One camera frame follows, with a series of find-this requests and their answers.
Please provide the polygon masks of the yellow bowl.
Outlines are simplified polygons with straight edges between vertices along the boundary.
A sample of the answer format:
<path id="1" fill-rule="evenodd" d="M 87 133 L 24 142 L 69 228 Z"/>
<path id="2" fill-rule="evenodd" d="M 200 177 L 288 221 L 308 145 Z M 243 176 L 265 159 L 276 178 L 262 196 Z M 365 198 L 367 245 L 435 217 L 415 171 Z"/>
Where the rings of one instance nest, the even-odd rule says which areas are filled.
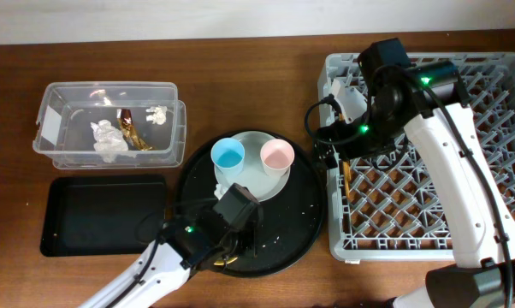
<path id="1" fill-rule="evenodd" d="M 222 258 L 218 258 L 215 262 L 215 266 L 227 266 L 233 262 L 235 262 L 239 257 L 238 256 L 224 256 Z"/>

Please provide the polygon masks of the gold snack wrapper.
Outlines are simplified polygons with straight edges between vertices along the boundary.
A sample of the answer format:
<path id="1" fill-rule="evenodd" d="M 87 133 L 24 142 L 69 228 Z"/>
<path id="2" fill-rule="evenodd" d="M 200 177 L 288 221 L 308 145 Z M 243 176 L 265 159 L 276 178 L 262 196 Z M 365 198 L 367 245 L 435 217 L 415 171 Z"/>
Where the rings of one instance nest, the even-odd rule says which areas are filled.
<path id="1" fill-rule="evenodd" d="M 152 146 L 143 141 L 134 126 L 132 113 L 129 109 L 117 110 L 117 121 L 125 140 L 140 151 L 151 151 Z"/>

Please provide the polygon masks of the white napkin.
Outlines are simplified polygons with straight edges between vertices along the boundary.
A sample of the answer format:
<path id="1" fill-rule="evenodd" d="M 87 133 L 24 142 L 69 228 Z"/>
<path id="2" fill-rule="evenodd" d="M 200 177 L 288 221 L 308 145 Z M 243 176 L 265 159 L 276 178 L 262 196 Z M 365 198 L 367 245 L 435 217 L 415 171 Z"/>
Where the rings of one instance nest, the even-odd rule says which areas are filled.
<path id="1" fill-rule="evenodd" d="M 95 151 L 106 163 L 114 163 L 118 154 L 111 154 L 112 151 L 128 151 L 127 141 L 121 130 L 114 127 L 110 121 L 101 120 L 98 123 L 91 123 L 95 143 Z"/>

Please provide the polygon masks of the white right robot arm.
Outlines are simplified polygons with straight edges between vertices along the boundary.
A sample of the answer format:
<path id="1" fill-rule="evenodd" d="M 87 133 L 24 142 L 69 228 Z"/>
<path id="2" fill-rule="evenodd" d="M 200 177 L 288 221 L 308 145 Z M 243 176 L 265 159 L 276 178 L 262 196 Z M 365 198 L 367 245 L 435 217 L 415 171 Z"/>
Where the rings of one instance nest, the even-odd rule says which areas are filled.
<path id="1" fill-rule="evenodd" d="M 448 260 L 391 307 L 515 303 L 515 54 L 327 57 L 311 132 L 346 261 Z"/>

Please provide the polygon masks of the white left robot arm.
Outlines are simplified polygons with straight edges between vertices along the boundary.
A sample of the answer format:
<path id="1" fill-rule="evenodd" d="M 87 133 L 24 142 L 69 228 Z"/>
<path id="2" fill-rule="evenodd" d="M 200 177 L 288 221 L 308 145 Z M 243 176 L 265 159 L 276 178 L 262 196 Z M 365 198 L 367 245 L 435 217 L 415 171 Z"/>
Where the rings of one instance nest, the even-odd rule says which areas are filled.
<path id="1" fill-rule="evenodd" d="M 263 206 L 239 185 L 216 196 L 177 204 L 144 252 L 83 307 L 150 307 L 201 270 L 224 270 L 228 261 L 255 247 Z"/>

